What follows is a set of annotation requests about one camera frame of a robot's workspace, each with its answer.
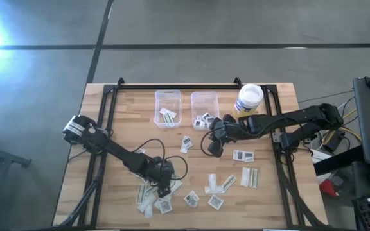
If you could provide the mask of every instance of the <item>white cylindrical container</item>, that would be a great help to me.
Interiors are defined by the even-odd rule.
[[[246,84],[239,91],[238,99],[233,109],[234,117],[252,115],[263,99],[262,88],[255,84]]]

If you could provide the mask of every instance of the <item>plastic container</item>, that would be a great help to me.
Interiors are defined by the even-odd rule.
[[[162,108],[176,113],[173,123],[165,123]],[[157,90],[155,92],[155,117],[154,123],[158,128],[178,128],[181,125],[181,92],[179,90]]]
[[[262,88],[255,84],[246,84],[239,91],[232,115],[243,117],[252,115],[263,99]]]
[[[208,124],[196,126],[195,121],[208,113],[211,117],[219,116],[218,95],[216,92],[194,92],[191,94],[192,126],[195,130],[208,130]]]

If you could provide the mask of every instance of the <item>gray floor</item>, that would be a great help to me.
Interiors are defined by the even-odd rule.
[[[0,0],[0,44],[95,44],[106,0]],[[370,43],[370,0],[116,0],[104,44]],[[51,224],[93,51],[0,51],[0,149],[14,166],[0,197],[0,230]],[[299,101],[351,90],[370,76],[370,49],[102,51],[94,83],[294,82]],[[340,105],[351,94],[300,103]],[[349,104],[348,110],[354,108]],[[357,122],[349,125],[358,131]],[[354,227],[326,200],[330,223]]]

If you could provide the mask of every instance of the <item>wooden table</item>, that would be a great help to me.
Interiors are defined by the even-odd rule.
[[[277,84],[283,112],[298,110],[294,86],[292,83]],[[88,84],[80,113],[96,120],[100,108],[103,84]],[[182,123],[176,129],[158,129],[154,124],[155,90],[119,90],[116,113],[114,114],[112,140],[128,150],[134,150],[142,142],[151,138],[160,138],[166,146],[166,156],[181,155],[189,165],[189,171],[182,180],[183,185],[172,197],[173,211],[162,215],[155,207],[151,219],[144,218],[136,205],[138,184],[142,181],[130,174],[117,158],[109,155],[103,182],[97,228],[286,228],[281,194],[276,174],[275,159],[269,135],[250,141],[238,141],[224,146],[221,158],[205,156],[199,148],[200,140],[206,131],[196,131],[191,125],[191,99],[195,90],[181,90]],[[220,116],[232,110],[237,90],[216,90],[220,107]],[[266,114],[265,104],[258,107],[260,114]],[[179,152],[181,139],[189,135],[194,146],[188,154]],[[145,147],[146,154],[161,156],[158,142],[150,142]],[[255,161],[243,163],[234,161],[233,150],[255,152]],[[70,157],[81,152],[81,146],[71,149]],[[89,154],[74,158],[67,165],[54,224],[59,224],[74,209],[80,200],[87,174]],[[184,164],[179,159],[172,159],[178,175],[184,173]],[[258,188],[240,186],[242,167],[259,169]],[[321,193],[313,169],[312,159],[308,152],[295,154],[294,167],[301,197],[311,211],[324,223],[327,223]],[[208,185],[208,174],[216,173],[220,185],[233,174],[236,183],[225,194],[219,194],[224,204],[217,211],[208,205],[211,195],[204,194]],[[183,197],[195,191],[200,197],[197,208],[185,204]],[[295,209],[290,200],[291,211],[295,218]]]

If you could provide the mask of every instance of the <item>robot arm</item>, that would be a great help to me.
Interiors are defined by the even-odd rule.
[[[95,121],[83,115],[74,115],[62,133],[64,133],[64,139],[67,142],[82,144],[90,153],[107,151],[122,160],[123,165],[129,171],[156,184],[159,197],[162,198],[171,193],[170,180],[175,171],[169,160],[163,160],[161,157],[152,158],[144,153],[134,153],[126,150],[118,143],[110,140],[108,132],[98,128]]]
[[[238,121],[227,114],[223,120],[216,118],[211,123],[209,138],[213,142],[208,151],[213,156],[220,157],[225,143],[257,139],[278,128],[304,124],[295,132],[284,133],[279,137],[281,150],[289,150],[298,147],[301,140],[316,132],[336,130],[343,123],[337,107],[325,103],[280,115],[249,115],[239,118]]]

